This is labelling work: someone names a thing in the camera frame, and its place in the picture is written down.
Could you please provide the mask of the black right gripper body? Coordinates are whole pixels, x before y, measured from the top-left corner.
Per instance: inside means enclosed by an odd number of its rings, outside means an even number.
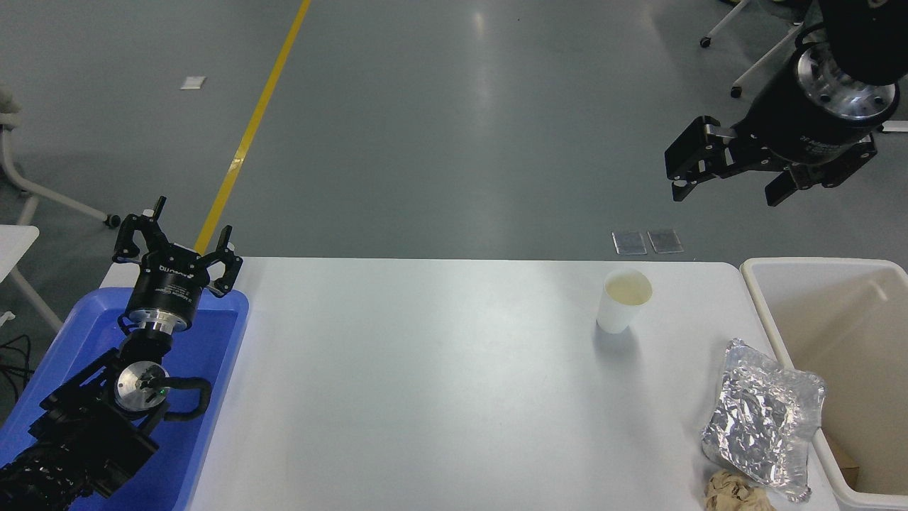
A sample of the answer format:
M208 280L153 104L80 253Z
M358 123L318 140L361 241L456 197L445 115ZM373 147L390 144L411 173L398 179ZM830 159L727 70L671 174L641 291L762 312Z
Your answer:
M829 50L799 50L733 129L803 165L840 158L878 125L878 87L838 67Z

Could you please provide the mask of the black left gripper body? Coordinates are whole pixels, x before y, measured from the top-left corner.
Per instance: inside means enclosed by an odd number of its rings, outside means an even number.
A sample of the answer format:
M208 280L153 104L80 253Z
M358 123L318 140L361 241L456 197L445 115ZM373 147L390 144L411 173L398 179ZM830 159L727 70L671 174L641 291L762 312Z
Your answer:
M202 290L210 282L198 253L182 246L150 251L140 259L140 275L126 305L126 316L138 324L153 314L175 318L176 324L192 324Z

